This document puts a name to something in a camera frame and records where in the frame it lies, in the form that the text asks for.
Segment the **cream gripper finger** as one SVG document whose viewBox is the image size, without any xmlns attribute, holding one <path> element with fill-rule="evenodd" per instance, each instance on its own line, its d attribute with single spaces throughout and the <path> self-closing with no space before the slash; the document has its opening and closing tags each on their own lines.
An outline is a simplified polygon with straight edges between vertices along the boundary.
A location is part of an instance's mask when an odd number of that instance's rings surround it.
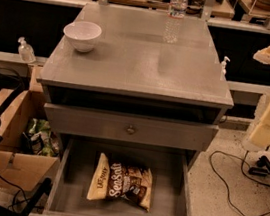
<svg viewBox="0 0 270 216">
<path fill-rule="evenodd" d="M 270 64 L 270 45 L 254 53 L 253 58 L 260 63 Z"/>
</svg>

